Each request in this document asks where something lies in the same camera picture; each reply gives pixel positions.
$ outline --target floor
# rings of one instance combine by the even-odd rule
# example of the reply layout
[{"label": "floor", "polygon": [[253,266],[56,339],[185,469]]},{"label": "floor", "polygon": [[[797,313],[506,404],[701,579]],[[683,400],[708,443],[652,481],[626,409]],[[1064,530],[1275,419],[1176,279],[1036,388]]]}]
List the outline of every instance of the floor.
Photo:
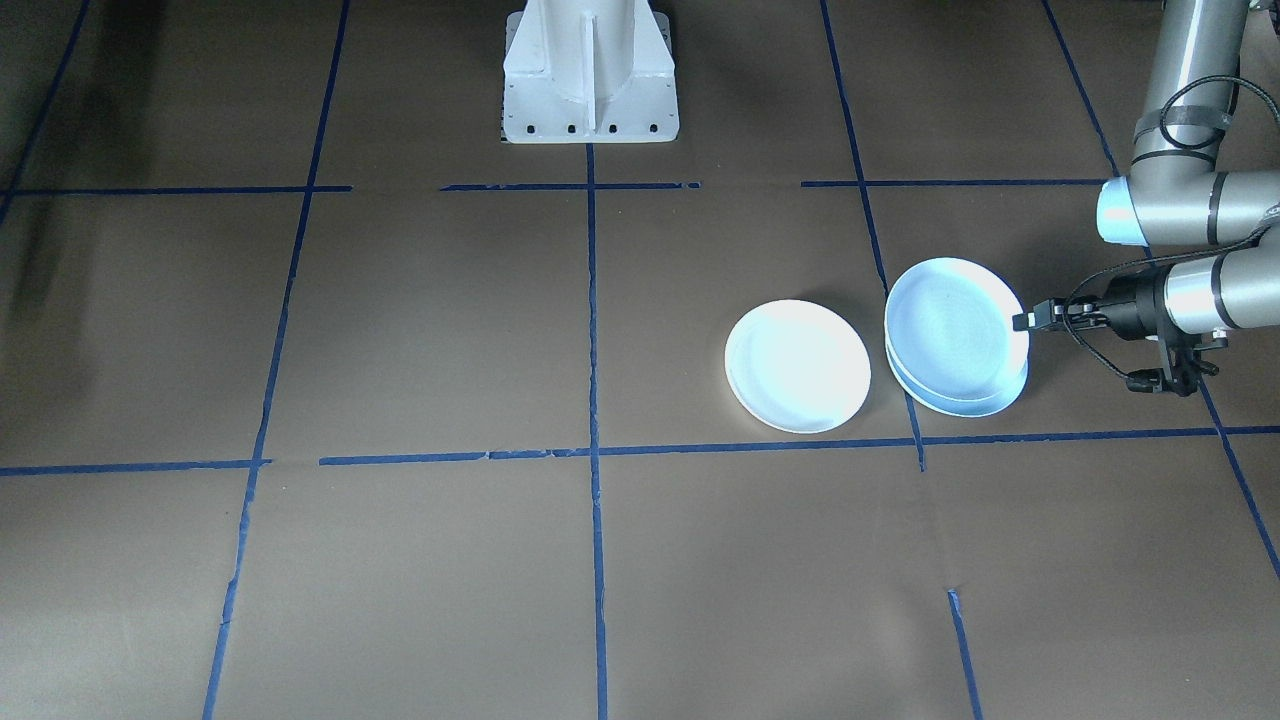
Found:
[{"label": "floor", "polygon": [[0,716],[1276,716],[1280,332],[1185,400],[1036,337],[986,419],[873,352],[817,437],[721,368],[1134,258],[1160,3],[659,3],[680,137],[596,147],[498,141],[520,6],[0,5]]}]

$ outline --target black cable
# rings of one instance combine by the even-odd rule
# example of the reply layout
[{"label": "black cable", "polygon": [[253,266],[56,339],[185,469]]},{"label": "black cable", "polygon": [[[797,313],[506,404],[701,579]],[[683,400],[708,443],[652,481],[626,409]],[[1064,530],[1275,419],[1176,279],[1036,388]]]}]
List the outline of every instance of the black cable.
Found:
[{"label": "black cable", "polygon": [[1202,77],[1199,79],[1196,79],[1196,81],[1192,81],[1192,82],[1187,83],[1187,87],[1184,87],[1184,88],[1179,90],[1178,92],[1175,92],[1169,99],[1169,101],[1165,102],[1165,106],[1160,109],[1160,123],[1157,126],[1160,128],[1160,135],[1161,135],[1161,137],[1165,138],[1166,142],[1169,142],[1174,147],[1179,147],[1181,150],[1201,150],[1203,147],[1208,147],[1210,145],[1213,145],[1215,142],[1222,140],[1222,137],[1226,136],[1225,131],[1215,128],[1212,137],[1210,137],[1204,142],[1201,142],[1201,143],[1197,143],[1197,145],[1189,145],[1189,143],[1181,142],[1179,140],[1175,140],[1174,136],[1169,133],[1169,111],[1174,109],[1174,102],[1178,102],[1178,100],[1180,100],[1184,95],[1187,95],[1188,92],[1196,90],[1197,87],[1199,87],[1202,85],[1208,85],[1211,82],[1229,82],[1229,83],[1236,86],[1236,88],[1243,87],[1243,88],[1248,90],[1249,92],[1257,95],[1258,97],[1262,99],[1262,102],[1266,104],[1267,109],[1271,110],[1271,118],[1275,119],[1276,126],[1280,126],[1280,106],[1276,105],[1275,99],[1271,97],[1271,95],[1267,94],[1266,90],[1262,90],[1261,86],[1254,85],[1254,83],[1252,83],[1252,82],[1249,82],[1249,81],[1247,81],[1247,79],[1244,79],[1242,77],[1236,77],[1236,76],[1204,76],[1204,77]]}]

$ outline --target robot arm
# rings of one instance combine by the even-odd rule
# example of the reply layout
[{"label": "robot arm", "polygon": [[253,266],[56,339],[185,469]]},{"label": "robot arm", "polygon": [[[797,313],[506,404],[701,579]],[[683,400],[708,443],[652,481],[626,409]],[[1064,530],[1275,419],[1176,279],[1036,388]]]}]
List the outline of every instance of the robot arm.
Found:
[{"label": "robot arm", "polygon": [[[1108,181],[1098,199],[1107,242],[1211,247],[1116,277],[1101,296],[1076,296],[1082,283],[1014,318],[1019,331],[1066,331],[1133,391],[1190,395],[1202,374],[1217,373],[1201,354],[1226,347],[1229,328],[1280,325],[1280,170],[1216,170],[1239,86],[1252,86],[1235,77],[1248,8],[1249,0],[1169,0],[1129,176]],[[1138,265],[1147,261],[1112,270]],[[1158,341],[1161,366],[1111,365],[1079,336],[1102,327]]]}]

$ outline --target blue tape line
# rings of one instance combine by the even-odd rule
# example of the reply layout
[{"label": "blue tape line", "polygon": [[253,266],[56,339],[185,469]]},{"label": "blue tape line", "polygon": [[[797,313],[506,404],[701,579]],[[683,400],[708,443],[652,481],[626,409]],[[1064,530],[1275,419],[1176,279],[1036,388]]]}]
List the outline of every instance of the blue tape line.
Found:
[{"label": "blue tape line", "polygon": [[1258,537],[1262,539],[1262,547],[1267,552],[1267,559],[1271,560],[1271,570],[1276,574],[1276,579],[1280,579],[1280,555],[1276,553],[1276,546],[1271,541],[1267,523],[1262,519],[1262,511],[1258,510],[1258,501],[1253,497],[1253,488],[1249,487],[1249,480],[1244,477],[1244,470],[1240,469],[1240,461],[1235,457],[1235,448],[1231,447],[1231,438],[1222,427],[1222,419],[1217,414],[1217,406],[1213,405],[1208,384],[1201,383],[1201,393],[1204,396],[1204,406],[1208,407],[1208,415],[1213,419],[1213,427],[1217,428],[1217,436],[1222,442],[1222,451],[1226,452],[1226,460],[1231,464],[1231,471],[1235,473],[1235,483],[1240,486],[1244,505],[1249,507],[1249,515],[1253,516],[1253,527],[1257,528]]},{"label": "blue tape line", "polygon": [[[904,179],[865,181],[867,187],[1020,187],[1020,186],[1101,186],[1107,178],[996,178],[996,179]],[[858,187],[858,181],[801,181],[800,187]]]},{"label": "blue tape line", "polygon": [[287,195],[302,192],[351,192],[349,184],[283,184],[283,186],[243,186],[243,187],[74,187],[46,190],[15,190],[15,197],[61,197],[70,195],[95,196],[134,196],[134,195]]},{"label": "blue tape line", "polygon": [[[854,128],[854,113],[849,108],[849,92],[845,90],[845,73],[840,68],[840,53],[836,50],[836,33],[831,27],[831,10],[827,0],[819,0],[822,5],[822,24],[827,31],[827,50],[831,53],[831,69],[836,74],[836,90],[840,92],[840,109],[845,114],[845,132],[849,136],[849,152],[854,159],[854,174],[858,176],[858,193],[863,200],[863,215],[867,219],[867,234],[872,241],[872,258],[876,259],[876,274],[879,275],[881,287],[888,297],[888,279],[884,275],[884,260],[881,256],[879,233],[876,232],[876,218],[872,215],[872,199],[867,192],[867,173],[863,172],[863,155],[858,150],[858,131]],[[915,434],[915,452],[920,459],[920,469],[924,469],[924,443],[919,441],[919,427],[915,423],[915,411],[911,400],[906,398],[906,411],[911,418],[913,432]]]},{"label": "blue tape line", "polygon": [[911,420],[911,439],[915,442],[915,460],[920,465],[920,471],[924,473],[929,469],[929,465],[924,460],[924,437],[920,434],[920,419],[915,415],[915,400],[906,391],[902,391],[902,396],[906,398],[906,416]]},{"label": "blue tape line", "polygon": [[63,83],[63,76],[67,74],[67,67],[72,61],[72,54],[76,53],[81,31],[84,28],[88,4],[90,0],[81,0],[81,9],[76,15],[76,22],[72,24],[72,35],[67,40],[67,47],[63,49],[63,58],[58,61],[58,70],[54,72],[54,79],[49,83],[49,91],[45,92],[45,100],[40,104],[40,110],[36,113],[36,122],[31,126],[31,132],[27,133],[27,142],[22,146],[22,155],[18,156],[18,163],[13,167],[13,176],[9,177],[9,192],[5,195],[4,201],[0,202],[0,224],[4,224],[5,218],[9,215],[9,206],[13,204],[13,190],[22,182],[22,176],[27,172],[27,163],[31,161],[32,152],[36,151],[36,140],[40,137],[40,131],[45,128],[45,122],[49,120],[49,111],[54,106],[54,96],[58,94],[58,87]]},{"label": "blue tape line", "polygon": [[951,623],[956,626],[956,642],[960,644],[960,662],[964,665],[964,682],[969,688],[969,707],[973,720],[982,720],[982,701],[978,698],[978,678],[973,673],[973,659],[969,656],[969,635],[964,630],[964,615],[960,612],[960,594],[955,588],[947,591],[951,602]]},{"label": "blue tape line", "polygon": [[214,665],[209,671],[209,687],[205,689],[205,708],[201,714],[204,720],[212,720],[214,705],[218,702],[218,685],[223,679],[223,661],[227,657],[227,638],[230,634],[232,616],[236,614],[236,591],[239,589],[241,568],[244,565],[244,546],[248,541],[248,509],[253,505],[253,496],[257,493],[259,468],[251,468],[248,482],[244,483],[244,501],[241,505],[239,529],[236,537],[236,566],[232,570],[232,579],[227,583],[227,594],[223,597],[223,615],[218,623],[218,642],[214,644]]},{"label": "blue tape line", "polygon": [[31,465],[0,468],[0,478],[36,475],[93,475],[108,473],[172,473],[183,470],[246,470],[268,465],[270,460],[191,460],[177,462],[111,462],[105,465]]},{"label": "blue tape line", "polygon": [[550,450],[493,450],[488,452],[410,452],[401,455],[335,455],[321,457],[320,465],[403,465],[425,462],[472,462],[476,460],[538,460],[544,457],[585,457],[586,447]]},{"label": "blue tape line", "polygon": [[586,302],[590,310],[588,337],[590,338],[591,375],[588,392],[588,418],[591,437],[591,557],[595,580],[595,711],[598,720],[609,717],[609,674],[605,653],[604,626],[604,525],[600,518],[600,420],[598,374],[598,307],[595,278],[595,146],[586,145]]},{"label": "blue tape line", "polygon": [[600,182],[595,190],[684,190],[682,182]]},{"label": "blue tape line", "polygon": [[[320,154],[324,150],[325,126],[329,122],[329,106],[333,102],[333,88],[338,81],[338,61],[342,59],[342,42],[347,33],[347,15],[351,12],[351,0],[343,0],[342,14],[338,18],[338,31],[333,46],[333,58],[329,61],[329,79],[325,85],[324,102],[320,105],[320,119],[316,122],[316,140],[311,150],[311,167],[307,173],[307,187],[316,184],[316,174],[320,169]],[[271,402],[275,398],[275,382],[280,373],[280,355],[284,351],[284,334],[289,324],[289,300],[293,296],[293,282],[298,274],[298,260],[302,256],[302,242],[307,232],[307,219],[311,213],[311,199],[315,193],[307,190],[302,195],[302,209],[298,213],[298,229],[293,237],[293,255],[289,259],[289,277],[284,283],[284,297],[280,301],[280,319],[275,329],[275,347],[271,351],[271,366],[266,375],[266,391],[262,395],[262,421],[253,441],[253,457],[261,459],[266,445],[266,429],[271,421]],[[232,580],[227,584],[227,597],[223,600],[223,619],[218,628],[218,642],[214,646],[214,662],[209,671],[209,688],[205,691],[205,710],[202,719],[212,720],[214,707],[218,703],[218,685],[221,679],[223,661],[227,655],[227,639],[230,634],[232,616],[236,609],[236,592],[239,587],[241,566],[244,561],[244,544],[248,539],[250,506],[253,503],[253,495],[257,488],[259,469],[252,468],[248,473],[248,482],[244,487],[244,503],[241,509],[239,539],[236,547],[236,570]]]},{"label": "blue tape line", "polygon": [[320,120],[316,123],[316,141],[311,149],[311,170],[307,173],[307,184],[316,183],[320,174],[320,152],[324,150],[324,132],[329,127],[329,106],[333,105],[333,88],[338,85],[338,63],[342,60],[342,44],[347,37],[347,14],[351,10],[351,0],[342,0],[342,14],[338,17],[338,37],[333,44],[333,58],[329,60],[329,81],[324,88],[324,102],[320,105]]},{"label": "blue tape line", "polygon": [[298,213],[298,229],[293,236],[293,255],[289,258],[289,277],[284,281],[284,299],[280,302],[280,319],[275,325],[275,347],[271,351],[271,365],[266,373],[266,392],[262,396],[262,421],[257,427],[253,441],[253,457],[261,457],[266,447],[266,429],[271,423],[271,404],[275,401],[275,382],[280,375],[280,356],[284,352],[284,333],[289,327],[289,301],[293,299],[293,282],[298,277],[298,261],[302,258],[302,242],[307,234],[307,220],[311,215],[310,192],[302,196],[302,210]]},{"label": "blue tape line", "polygon": [[786,442],[722,442],[704,445],[632,445],[602,447],[600,455],[612,457],[622,455],[678,455],[703,452],[769,452],[782,450],[847,450],[856,447],[911,447],[915,441],[902,438],[864,438],[864,439],[810,439]]},{"label": "blue tape line", "polygon": [[1053,9],[1050,8],[1048,0],[1041,0],[1041,5],[1044,6],[1044,14],[1048,17],[1048,24],[1053,28],[1053,35],[1057,37],[1057,45],[1062,49],[1062,56],[1066,58],[1066,67],[1071,70],[1071,79],[1075,81],[1075,90],[1080,94],[1080,100],[1084,101],[1084,109],[1089,111],[1089,122],[1093,123],[1093,132],[1098,133],[1098,142],[1102,143],[1102,152],[1107,156],[1107,164],[1111,165],[1111,174],[1119,177],[1120,169],[1116,167],[1116,159],[1111,155],[1111,146],[1107,143],[1107,136],[1102,132],[1102,124],[1098,123],[1098,115],[1093,111],[1093,102],[1089,102],[1089,94],[1084,91],[1084,82],[1080,79],[1080,73],[1075,69],[1075,60],[1071,59],[1071,51],[1066,47],[1066,37],[1062,36],[1062,29],[1057,27],[1057,18],[1053,15]]},{"label": "blue tape line", "polygon": [[[910,406],[915,414],[915,405]],[[1226,429],[1229,434],[1280,434],[1280,425],[1257,425]],[[1018,442],[1080,442],[1105,439],[1158,439],[1175,437],[1213,437],[1215,428],[1153,428],[1138,430],[1093,430],[1064,433],[1016,433],[989,436],[920,436],[923,445],[996,445]],[[873,447],[913,447],[915,437],[813,439],[778,442],[722,442],[689,445],[623,445],[600,446],[600,457],[627,455],[698,455],[716,452],[771,452],[800,450],[856,450]],[[489,452],[415,452],[402,455],[340,455],[320,459],[320,465],[392,465],[403,462],[465,462],[477,460],[536,460],[545,457],[589,457],[590,447],[549,450],[494,450]]]},{"label": "blue tape line", "polygon": [[408,462],[467,462],[485,460],[488,452],[413,452],[404,455],[340,455],[321,457],[320,465],[401,465]]},{"label": "blue tape line", "polygon": [[1078,433],[1016,433],[993,436],[927,437],[924,445],[995,445],[1002,442],[1076,442],[1087,439],[1149,439],[1169,437],[1211,437],[1213,428],[1156,428],[1146,430],[1098,430]]},{"label": "blue tape line", "polygon": [[447,184],[440,192],[530,192],[540,190],[586,190],[580,182],[521,182],[512,184]]},{"label": "blue tape line", "polygon": [[1280,433],[1280,425],[1236,425],[1224,427],[1222,432],[1229,436],[1270,436]]},{"label": "blue tape line", "polygon": [[[691,182],[690,188],[699,188],[703,184]],[[525,182],[511,184],[447,184],[440,192],[531,192],[550,190],[682,190],[685,183],[680,182]]]},{"label": "blue tape line", "polygon": [[867,181],[868,187],[1061,187],[1101,186],[1107,178],[997,178],[997,179],[920,179],[920,181]]}]

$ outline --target blue painter's tape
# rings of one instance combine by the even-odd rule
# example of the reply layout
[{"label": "blue painter's tape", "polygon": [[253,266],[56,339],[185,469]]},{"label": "blue painter's tape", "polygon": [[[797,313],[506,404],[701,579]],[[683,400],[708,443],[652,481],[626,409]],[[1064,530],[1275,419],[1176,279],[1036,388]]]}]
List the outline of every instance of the blue painter's tape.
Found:
[{"label": "blue painter's tape", "polygon": [[964,665],[964,682],[969,688],[969,706],[973,720],[982,720],[982,701],[978,698],[978,678],[973,671],[973,659],[969,656],[969,635],[964,629],[964,615],[960,612],[960,594],[955,588],[947,591],[951,602],[951,623],[956,628],[956,642],[960,644],[960,662]]},{"label": "blue painter's tape", "polygon": [[[1057,186],[1101,186],[1110,178],[970,178],[970,179],[882,179],[865,181],[867,187],[1057,187]],[[858,187],[852,181],[803,181],[800,187]]]},{"label": "blue painter's tape", "polygon": [[143,196],[143,195],[298,195],[303,192],[351,192],[349,184],[283,184],[242,187],[84,187],[51,190],[15,190],[15,197],[61,196]]},{"label": "blue painter's tape", "polygon": [[596,334],[599,314],[596,306],[595,274],[595,146],[586,146],[586,304],[588,338],[590,345],[590,380],[588,389],[588,424],[591,462],[591,560],[595,584],[595,711],[596,720],[609,717],[609,671],[607,630],[604,624],[604,523],[600,516],[600,382],[598,373]]},{"label": "blue painter's tape", "polygon": [[1078,433],[1018,433],[995,436],[925,437],[924,445],[993,445],[1001,442],[1075,442],[1087,439],[1143,439],[1169,437],[1211,437],[1213,428],[1155,428],[1144,430],[1097,430]]},{"label": "blue painter's tape", "polygon": [[1231,447],[1231,438],[1222,427],[1222,419],[1217,414],[1217,406],[1213,404],[1213,396],[1210,395],[1208,386],[1204,383],[1201,384],[1201,395],[1204,396],[1204,406],[1208,407],[1210,418],[1213,419],[1213,427],[1217,428],[1219,439],[1222,441],[1222,452],[1226,454],[1226,460],[1231,464],[1231,473],[1235,474],[1235,483],[1240,486],[1240,495],[1244,497],[1244,505],[1249,509],[1249,515],[1253,518],[1253,527],[1258,532],[1258,538],[1262,539],[1262,548],[1267,553],[1267,560],[1271,561],[1271,570],[1275,573],[1276,579],[1280,579],[1280,555],[1276,553],[1275,542],[1271,541],[1271,532],[1267,529],[1267,523],[1262,518],[1262,511],[1258,509],[1258,501],[1253,497],[1253,488],[1249,487],[1249,480],[1244,477],[1240,461],[1235,456],[1235,448]]},{"label": "blue painter's tape", "polygon": [[[333,58],[329,63],[329,79],[325,86],[324,102],[320,105],[320,119],[316,123],[316,140],[311,150],[311,167],[307,173],[307,187],[315,187],[316,174],[320,169],[320,154],[324,150],[325,126],[329,122],[329,106],[333,102],[333,88],[338,79],[338,63],[342,58],[343,37],[347,32],[347,17],[351,12],[351,0],[343,0],[342,14],[338,18],[338,31],[334,40]],[[275,397],[275,382],[280,372],[280,355],[284,350],[284,334],[289,323],[289,300],[293,293],[293,282],[298,274],[298,260],[302,254],[302,242],[307,232],[307,218],[311,211],[311,199],[314,191],[307,190],[302,195],[302,209],[298,213],[298,229],[293,238],[293,256],[289,259],[289,277],[284,283],[284,299],[280,302],[280,319],[275,331],[275,347],[271,351],[271,365],[266,377],[266,391],[262,396],[262,421],[259,425],[257,437],[253,441],[253,457],[261,459],[266,445],[266,430],[271,420],[271,402]],[[223,600],[223,618],[218,628],[218,642],[214,647],[214,662],[209,671],[209,687],[205,691],[205,707],[202,719],[212,720],[214,708],[218,703],[218,687],[221,679],[223,662],[227,656],[227,641],[230,634],[230,623],[236,609],[236,592],[239,587],[241,568],[244,561],[244,544],[248,539],[250,506],[253,503],[253,495],[257,488],[259,468],[250,469],[248,482],[244,488],[244,503],[241,509],[239,539],[236,548],[236,569],[230,582],[227,584],[227,596]]]},{"label": "blue painter's tape", "polygon": [[13,191],[22,183],[22,176],[27,172],[27,164],[36,150],[36,140],[40,137],[40,131],[45,128],[49,111],[54,106],[54,96],[58,95],[58,88],[63,85],[67,67],[76,53],[76,45],[79,44],[81,31],[84,29],[84,18],[88,15],[88,4],[90,0],[81,0],[76,22],[72,23],[70,37],[67,40],[67,47],[63,49],[63,58],[58,61],[58,70],[54,72],[54,79],[49,83],[49,91],[45,92],[45,100],[40,104],[40,110],[36,113],[36,122],[31,126],[31,132],[27,133],[27,142],[22,146],[22,155],[18,156],[18,163],[13,167],[13,176],[9,177],[9,192],[5,195],[4,201],[0,201],[0,224],[4,224],[5,218],[9,215],[9,208],[14,197]]},{"label": "blue painter's tape", "polygon": [[1098,115],[1093,111],[1093,102],[1089,102],[1089,94],[1084,91],[1084,82],[1080,79],[1080,73],[1075,69],[1075,60],[1071,59],[1071,51],[1066,47],[1066,37],[1062,36],[1062,29],[1057,27],[1057,18],[1053,15],[1053,9],[1050,8],[1048,0],[1041,0],[1041,5],[1044,6],[1044,14],[1048,17],[1048,24],[1053,28],[1053,35],[1057,37],[1057,45],[1062,49],[1062,56],[1066,58],[1066,67],[1071,70],[1071,79],[1075,81],[1075,90],[1080,94],[1080,100],[1084,101],[1084,109],[1089,113],[1089,122],[1093,123],[1093,132],[1098,133],[1098,142],[1102,143],[1102,154],[1107,156],[1107,164],[1111,165],[1111,174],[1119,177],[1120,169],[1116,168],[1116,159],[1111,155],[1111,146],[1107,143],[1107,136],[1102,132],[1102,124],[1098,123]]},{"label": "blue painter's tape", "polygon": [[218,702],[218,685],[223,678],[223,661],[227,657],[227,638],[230,633],[232,616],[236,614],[236,591],[239,589],[241,568],[244,565],[244,547],[248,542],[248,510],[253,505],[253,496],[257,493],[259,469],[251,468],[248,480],[244,483],[244,500],[241,505],[241,521],[236,539],[236,565],[232,570],[232,579],[227,583],[227,594],[223,597],[223,615],[218,623],[218,641],[214,644],[214,664],[209,671],[209,687],[205,689],[205,708],[202,720],[214,719],[214,706]]},{"label": "blue painter's tape", "polygon": [[406,455],[342,455],[321,457],[320,465],[401,465],[410,462],[467,462],[485,460],[488,452],[416,452]]},{"label": "blue painter's tape", "polygon": [[[827,50],[831,54],[831,69],[836,76],[836,90],[840,92],[840,108],[845,114],[845,132],[849,136],[849,152],[854,159],[854,174],[858,176],[858,193],[863,200],[863,215],[867,219],[867,234],[872,241],[872,256],[876,259],[876,274],[879,275],[881,287],[884,288],[884,296],[888,297],[888,278],[884,275],[884,260],[881,256],[879,247],[879,233],[876,232],[876,217],[872,214],[872,197],[867,192],[867,173],[863,172],[863,156],[858,150],[858,131],[854,128],[854,114],[849,108],[849,92],[845,90],[845,73],[840,68],[840,53],[836,50],[836,33],[831,27],[831,9],[827,6],[827,0],[820,0],[822,5],[822,24],[827,32]],[[916,434],[915,451],[920,457],[920,468],[925,465],[924,462],[924,445],[919,442],[919,428],[915,427],[915,409],[911,405],[911,398],[906,397],[906,411],[911,418],[914,432]]]},{"label": "blue painter's tape", "polygon": [[524,182],[511,184],[447,184],[440,192],[535,192],[545,190],[586,190],[580,182]]},{"label": "blue painter's tape", "polygon": [[920,419],[915,414],[915,400],[906,391],[902,391],[902,396],[906,397],[906,416],[911,420],[911,441],[915,442],[915,460],[920,465],[920,471],[928,470],[928,462],[924,460],[924,436],[920,434]]},{"label": "blue painter's tape", "polygon": [[1222,430],[1229,436],[1270,436],[1280,433],[1280,425],[1238,425]]},{"label": "blue painter's tape", "polygon": [[812,439],[786,442],[724,442],[707,445],[632,445],[602,447],[602,456],[692,455],[704,452],[771,452],[786,450],[842,450],[856,447],[910,447],[911,438]]},{"label": "blue painter's tape", "polygon": [[183,470],[247,470],[270,464],[270,460],[192,460],[178,462],[113,462],[106,465],[32,465],[0,468],[0,478],[36,475],[93,475],[110,473],[173,473]]},{"label": "blue painter's tape", "polygon": [[595,190],[684,190],[680,182],[600,182]]}]

